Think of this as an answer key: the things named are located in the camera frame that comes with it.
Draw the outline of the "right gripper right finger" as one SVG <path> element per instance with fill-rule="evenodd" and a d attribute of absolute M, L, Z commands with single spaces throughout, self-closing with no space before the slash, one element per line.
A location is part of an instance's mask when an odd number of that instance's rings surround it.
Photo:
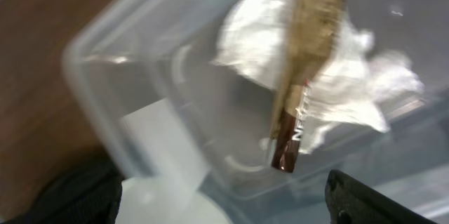
<path fill-rule="evenodd" d="M 331 224 L 436 224 L 339 170 L 328 174 Z"/>

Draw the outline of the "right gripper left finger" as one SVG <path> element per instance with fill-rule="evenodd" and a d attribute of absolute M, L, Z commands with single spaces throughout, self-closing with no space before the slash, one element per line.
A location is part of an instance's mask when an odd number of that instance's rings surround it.
<path fill-rule="evenodd" d="M 123 175 L 107 157 L 81 162 L 52 180 L 29 210 L 5 224 L 115 224 Z"/>

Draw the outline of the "gold brown snack wrapper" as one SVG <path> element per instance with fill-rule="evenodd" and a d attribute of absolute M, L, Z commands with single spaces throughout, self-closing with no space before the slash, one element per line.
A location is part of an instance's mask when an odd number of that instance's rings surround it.
<path fill-rule="evenodd" d="M 331 56 L 346 0 L 294 3 L 269 134 L 276 142 L 271 166 L 286 173 L 295 169 L 307 118 L 309 85 Z"/>

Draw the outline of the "white paper napkin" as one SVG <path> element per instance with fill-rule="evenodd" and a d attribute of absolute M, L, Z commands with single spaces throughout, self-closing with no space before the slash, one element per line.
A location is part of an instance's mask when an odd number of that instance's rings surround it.
<path fill-rule="evenodd" d="M 278 90 L 292 12 L 293 0 L 240 0 L 224 21 L 214 64 Z M 380 103 L 424 90 L 407 55 L 387 51 L 368 60 L 375 36 L 370 30 L 356 29 L 348 15 L 337 30 L 330 61 L 311 83 L 311 114 L 301 154 L 311 154 L 324 143 L 327 132 L 343 123 L 386 133 L 390 127 Z"/>

